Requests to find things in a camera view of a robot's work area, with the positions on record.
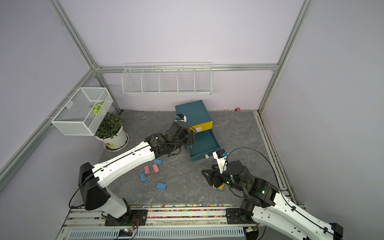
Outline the teal drawer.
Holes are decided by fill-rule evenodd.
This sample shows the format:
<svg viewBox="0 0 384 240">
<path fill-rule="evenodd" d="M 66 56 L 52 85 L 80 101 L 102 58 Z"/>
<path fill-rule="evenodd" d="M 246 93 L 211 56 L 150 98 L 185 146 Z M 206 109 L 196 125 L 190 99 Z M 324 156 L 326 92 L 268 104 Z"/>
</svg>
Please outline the teal drawer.
<svg viewBox="0 0 384 240">
<path fill-rule="evenodd" d="M 221 149 L 213 130 L 197 133 L 195 142 L 185 148 L 188 150 L 192 162 L 212 156 L 214 152 Z"/>
</svg>

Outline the yellow top drawer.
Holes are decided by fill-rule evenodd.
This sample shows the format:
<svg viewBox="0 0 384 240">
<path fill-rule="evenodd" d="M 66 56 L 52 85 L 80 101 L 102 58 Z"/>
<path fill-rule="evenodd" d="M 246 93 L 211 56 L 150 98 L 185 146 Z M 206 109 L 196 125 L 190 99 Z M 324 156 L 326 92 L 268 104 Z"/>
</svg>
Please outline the yellow top drawer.
<svg viewBox="0 0 384 240">
<path fill-rule="evenodd" d="M 197 124 L 195 126 L 190 127 L 192 130 L 195 130 L 197 133 L 203 132 L 203 131 L 208 131 L 213 128 L 213 121 L 207 122 L 207 123 L 202 123 L 202 124 Z"/>
</svg>

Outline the pink binder clip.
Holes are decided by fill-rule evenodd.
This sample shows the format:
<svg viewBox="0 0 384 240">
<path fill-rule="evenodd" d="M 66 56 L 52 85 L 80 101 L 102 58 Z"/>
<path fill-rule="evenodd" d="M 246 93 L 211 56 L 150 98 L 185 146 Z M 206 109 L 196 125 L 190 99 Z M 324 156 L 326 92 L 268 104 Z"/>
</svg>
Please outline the pink binder clip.
<svg viewBox="0 0 384 240">
<path fill-rule="evenodd" d="M 149 166 L 147 165 L 147 166 L 144 167 L 144 169 L 143 169 L 142 171 L 140 171 L 140 172 L 138 173 L 138 175 L 148 175 L 149 173 L 150 173 L 150 168 L 149 168 Z"/>
<path fill-rule="evenodd" d="M 153 164 L 153 170 L 155 173 L 158 173 L 160 171 L 157 164 Z"/>
</svg>

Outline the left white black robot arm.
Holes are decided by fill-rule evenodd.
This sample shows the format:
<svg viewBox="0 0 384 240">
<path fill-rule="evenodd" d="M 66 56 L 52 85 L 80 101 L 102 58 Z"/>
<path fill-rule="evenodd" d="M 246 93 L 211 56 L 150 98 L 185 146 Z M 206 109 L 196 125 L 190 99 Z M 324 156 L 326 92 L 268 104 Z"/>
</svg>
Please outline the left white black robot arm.
<svg viewBox="0 0 384 240">
<path fill-rule="evenodd" d="M 102 211 L 106 226 L 127 226 L 134 218 L 125 199 L 112 193 L 108 186 L 134 168 L 163 155 L 172 156 L 182 146 L 192 145 L 197 131 L 184 120 L 176 120 L 164 134 L 152 134 L 136 147 L 105 162 L 80 167 L 79 188 L 87 211 Z"/>
</svg>

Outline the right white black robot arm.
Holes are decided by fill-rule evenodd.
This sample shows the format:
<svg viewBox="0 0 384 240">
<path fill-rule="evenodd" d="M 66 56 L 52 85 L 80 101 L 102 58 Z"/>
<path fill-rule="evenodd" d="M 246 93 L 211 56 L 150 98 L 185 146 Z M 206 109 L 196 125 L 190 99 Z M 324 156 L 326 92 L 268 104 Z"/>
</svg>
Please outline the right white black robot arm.
<svg viewBox="0 0 384 240">
<path fill-rule="evenodd" d="M 240 161 L 214 166 L 202 174 L 210 186 L 225 184 L 243 193 L 243 202 L 229 219 L 265 225 L 292 240 L 341 240 L 344 229 L 337 223 L 326 223 L 294 204 L 277 187 L 254 177 Z"/>
</svg>

